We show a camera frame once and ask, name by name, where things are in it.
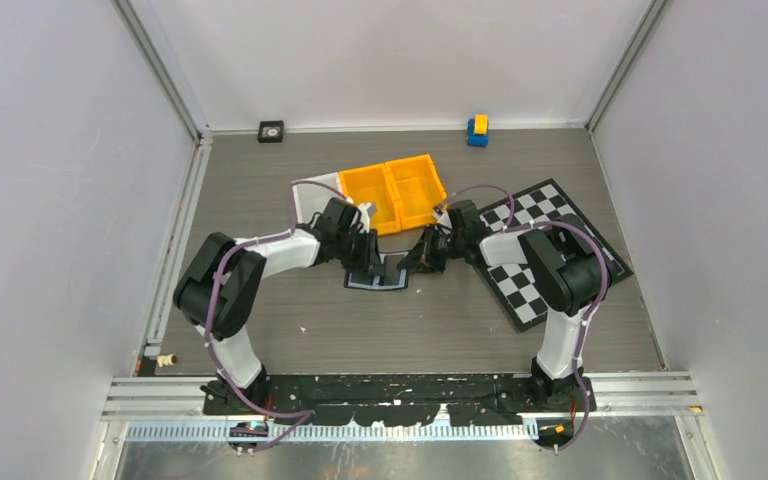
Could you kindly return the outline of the dark grey credit card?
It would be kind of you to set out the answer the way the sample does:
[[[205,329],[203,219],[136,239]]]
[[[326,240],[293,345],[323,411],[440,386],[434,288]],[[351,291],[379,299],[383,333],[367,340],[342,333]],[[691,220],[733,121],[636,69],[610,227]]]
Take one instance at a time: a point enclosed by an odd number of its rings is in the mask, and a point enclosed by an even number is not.
[[[399,267],[399,263],[406,255],[406,252],[394,252],[384,256],[385,273],[380,279],[380,287],[385,290],[400,290],[407,287],[408,272]]]

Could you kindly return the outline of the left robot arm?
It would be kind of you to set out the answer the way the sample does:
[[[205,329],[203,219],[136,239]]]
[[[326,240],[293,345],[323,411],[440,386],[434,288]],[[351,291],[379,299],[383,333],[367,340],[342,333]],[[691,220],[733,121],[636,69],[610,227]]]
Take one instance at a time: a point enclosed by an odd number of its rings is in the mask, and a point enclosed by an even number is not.
[[[376,207],[331,198],[307,223],[249,239],[210,234],[175,287],[174,306],[203,336],[218,373],[231,384],[228,400],[240,412],[258,412],[267,398],[264,366],[246,328],[261,282],[277,274],[337,261],[352,274],[385,268]]]

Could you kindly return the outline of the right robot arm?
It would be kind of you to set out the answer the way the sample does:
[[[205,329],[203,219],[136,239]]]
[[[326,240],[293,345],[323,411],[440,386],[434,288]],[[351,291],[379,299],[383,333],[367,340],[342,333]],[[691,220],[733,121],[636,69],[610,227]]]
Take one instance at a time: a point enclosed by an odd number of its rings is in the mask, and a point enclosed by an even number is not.
[[[528,268],[531,285],[547,305],[543,341],[532,361],[531,397],[544,410],[558,409],[570,398],[568,380],[581,375],[587,324],[613,282],[601,246],[574,214],[495,231],[473,201],[463,200],[423,230],[398,267],[441,273],[456,259],[485,270]]]

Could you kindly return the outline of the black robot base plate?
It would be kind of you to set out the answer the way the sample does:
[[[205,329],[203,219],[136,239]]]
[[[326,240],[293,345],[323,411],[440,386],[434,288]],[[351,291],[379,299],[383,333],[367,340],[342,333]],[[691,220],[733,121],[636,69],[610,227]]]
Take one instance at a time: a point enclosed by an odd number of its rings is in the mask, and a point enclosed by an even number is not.
[[[300,418],[316,426],[426,426],[440,414],[457,427],[513,425],[524,414],[570,418],[596,409],[574,381],[546,394],[528,375],[504,373],[278,374],[247,396],[286,426]]]

